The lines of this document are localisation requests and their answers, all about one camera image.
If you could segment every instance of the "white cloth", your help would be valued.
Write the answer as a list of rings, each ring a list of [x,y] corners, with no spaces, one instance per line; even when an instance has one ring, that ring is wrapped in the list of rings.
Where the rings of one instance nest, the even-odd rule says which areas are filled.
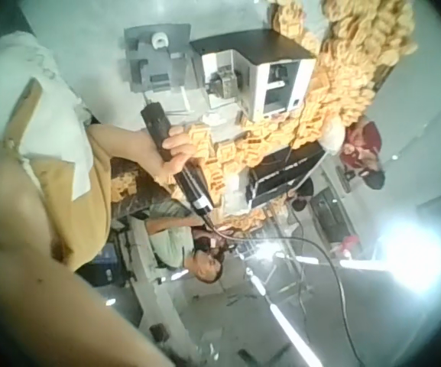
[[[42,97],[28,123],[19,153],[24,158],[48,157],[75,165],[72,200],[91,188],[93,157],[84,121],[90,114],[64,82],[52,53],[29,33],[0,39],[0,139],[17,101],[31,78],[42,85]],[[32,176],[31,168],[24,169]]]

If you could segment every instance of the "black handheld device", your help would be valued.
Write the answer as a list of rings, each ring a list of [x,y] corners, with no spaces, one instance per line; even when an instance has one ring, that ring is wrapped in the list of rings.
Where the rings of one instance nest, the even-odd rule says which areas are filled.
[[[171,123],[159,102],[149,102],[146,99],[146,103],[141,111],[142,118],[159,154],[165,162],[168,162],[172,157],[167,149],[162,148],[162,143],[169,137]],[[196,214],[205,217],[212,211],[212,199],[199,168],[193,166],[191,162],[186,162],[183,170],[175,174],[174,178]]]

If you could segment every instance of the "wire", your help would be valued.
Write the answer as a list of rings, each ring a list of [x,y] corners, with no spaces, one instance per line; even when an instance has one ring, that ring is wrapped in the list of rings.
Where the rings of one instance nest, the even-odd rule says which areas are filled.
[[[339,289],[339,300],[341,304],[341,313],[342,313],[342,322],[344,323],[344,330],[345,334],[348,337],[349,345],[351,346],[352,353],[354,354],[355,358],[358,360],[360,366],[364,366],[362,359],[359,357],[358,352],[356,351],[355,344],[351,337],[351,332],[349,331],[349,324],[348,324],[348,314],[346,311],[346,305],[345,305],[345,294],[344,294],[344,287],[342,286],[341,278],[337,274],[336,267],[332,263],[331,258],[327,255],[326,251],[323,249],[323,247],[313,241],[310,241],[309,239],[301,238],[301,237],[287,237],[287,236],[279,236],[279,237],[265,237],[262,239],[237,239],[236,237],[231,237],[229,235],[224,235],[220,231],[218,231],[215,226],[213,225],[212,221],[208,216],[204,216],[203,220],[205,220],[205,223],[207,226],[210,227],[210,229],[216,233],[217,235],[220,235],[221,237],[225,239],[229,239],[231,241],[240,241],[240,242],[251,242],[251,241],[258,241],[258,242],[264,242],[264,241],[298,241],[298,242],[306,242],[313,247],[315,247],[319,252],[323,255],[323,257],[327,260],[329,263],[329,266],[332,270],[332,273],[334,274],[334,277],[336,278],[336,282]]]

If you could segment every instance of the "bright light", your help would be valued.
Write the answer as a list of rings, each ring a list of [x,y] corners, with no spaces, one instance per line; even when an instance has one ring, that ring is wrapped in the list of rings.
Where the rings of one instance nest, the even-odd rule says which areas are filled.
[[[256,287],[259,294],[264,297],[266,295],[266,288],[264,288],[264,285],[261,283],[261,280],[255,275],[252,275],[251,282]]]
[[[343,268],[358,270],[376,270],[388,271],[388,265],[385,261],[374,260],[341,260],[339,264]]]
[[[318,258],[308,258],[306,256],[297,256],[295,258],[298,262],[304,262],[305,264],[313,264],[318,265],[319,259]]]
[[[173,275],[171,275],[171,280],[172,281],[177,281],[179,278],[183,277],[186,274],[188,274],[188,270],[184,269],[182,271],[179,271],[179,272],[174,273]]]
[[[416,226],[400,226],[383,238],[388,269],[416,292],[430,288],[441,274],[439,239]]]
[[[258,260],[271,260],[275,253],[281,250],[280,245],[274,242],[262,242],[258,245],[255,257]]]
[[[290,257],[286,256],[283,252],[276,252],[274,254],[274,256],[276,256],[277,258],[290,258]],[[307,256],[297,256],[297,257],[295,257],[295,259],[298,262],[304,262],[305,264],[313,264],[313,265],[319,264],[318,258],[309,258]]]
[[[283,328],[283,331],[290,338],[291,342],[297,348],[298,353],[302,356],[309,367],[322,367],[321,361],[312,352],[310,347],[303,341],[303,339],[298,335],[297,331],[291,326],[287,318],[281,313],[280,309],[276,304],[270,305],[270,310],[276,318],[277,322]]]

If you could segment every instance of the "red shirt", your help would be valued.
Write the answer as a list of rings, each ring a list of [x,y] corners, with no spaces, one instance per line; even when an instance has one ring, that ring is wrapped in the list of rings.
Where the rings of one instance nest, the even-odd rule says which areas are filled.
[[[349,143],[351,145],[354,144],[353,141],[351,141],[351,132],[355,129],[355,125],[352,127],[349,127],[347,129],[347,132],[345,134],[345,140],[344,144]],[[361,148],[368,150],[376,155],[380,153],[381,150],[381,136],[378,132],[378,129],[376,127],[376,124],[371,121],[367,123],[365,126],[363,126],[363,132],[362,132],[363,140],[365,141],[364,144],[361,146]],[[351,154],[346,154],[342,152],[340,154],[340,158],[342,163],[347,164],[350,167],[353,168],[360,168],[363,167],[363,162],[358,158],[358,152],[353,151]]]

